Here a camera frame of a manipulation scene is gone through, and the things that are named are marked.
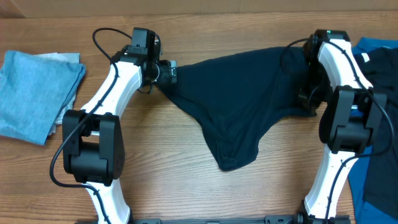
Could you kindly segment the dark navy t-shirt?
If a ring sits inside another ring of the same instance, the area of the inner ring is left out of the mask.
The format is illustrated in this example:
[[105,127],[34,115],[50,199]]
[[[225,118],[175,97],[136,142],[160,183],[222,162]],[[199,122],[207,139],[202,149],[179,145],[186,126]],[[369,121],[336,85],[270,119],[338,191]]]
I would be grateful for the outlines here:
[[223,171],[256,160],[259,141],[280,119],[311,117],[299,100],[308,78],[303,50],[272,47],[177,68],[160,91],[201,126]]

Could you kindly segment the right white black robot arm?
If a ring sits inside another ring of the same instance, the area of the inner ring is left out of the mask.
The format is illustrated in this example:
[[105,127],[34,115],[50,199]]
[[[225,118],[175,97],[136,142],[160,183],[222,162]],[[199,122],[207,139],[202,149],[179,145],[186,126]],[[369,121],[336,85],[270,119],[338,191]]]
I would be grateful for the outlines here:
[[298,219],[304,223],[349,223],[336,215],[336,204],[355,162],[377,137],[388,117],[386,94],[376,91],[363,75],[345,31],[318,29],[303,45],[309,65],[308,80],[299,98],[314,113],[327,107],[319,125],[323,157]]

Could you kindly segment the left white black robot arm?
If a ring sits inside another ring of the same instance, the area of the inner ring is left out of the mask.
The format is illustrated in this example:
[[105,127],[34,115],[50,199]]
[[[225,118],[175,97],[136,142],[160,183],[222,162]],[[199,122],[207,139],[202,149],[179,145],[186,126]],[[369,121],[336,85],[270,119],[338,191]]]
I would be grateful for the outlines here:
[[162,48],[127,45],[110,59],[109,73],[94,97],[63,117],[65,172],[74,188],[88,191],[98,223],[131,223],[132,212],[121,188],[125,150],[120,119],[133,94],[155,83],[177,81],[177,64],[161,60]]

